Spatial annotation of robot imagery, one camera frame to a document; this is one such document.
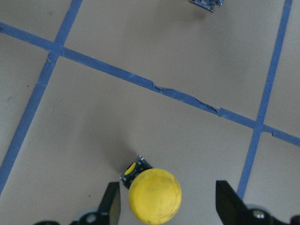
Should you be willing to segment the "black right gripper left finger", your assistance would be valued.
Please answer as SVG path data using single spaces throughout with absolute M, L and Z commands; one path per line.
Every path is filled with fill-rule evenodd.
M 95 225 L 117 225 L 120 219 L 120 183 L 110 182 L 95 214 Z

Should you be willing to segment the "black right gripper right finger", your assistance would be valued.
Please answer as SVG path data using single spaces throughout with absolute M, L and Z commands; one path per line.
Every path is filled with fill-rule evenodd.
M 215 205 L 224 225 L 251 225 L 250 210 L 226 180 L 216 181 Z

